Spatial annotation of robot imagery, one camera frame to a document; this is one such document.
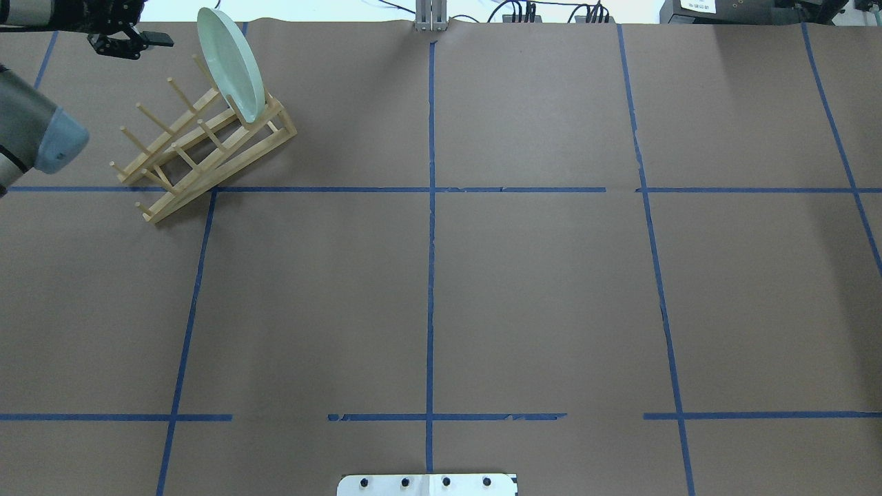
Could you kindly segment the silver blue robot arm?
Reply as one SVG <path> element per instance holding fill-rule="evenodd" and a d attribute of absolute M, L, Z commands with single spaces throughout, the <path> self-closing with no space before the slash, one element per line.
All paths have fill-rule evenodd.
<path fill-rule="evenodd" d="M 164 32 L 139 30 L 145 1 L 3 1 L 2 32 L 81 32 L 95 53 L 137 60 L 152 46 L 172 47 Z M 32 170 L 60 172 L 90 133 L 60 105 L 6 65 L 1 75 L 1 194 Z"/>

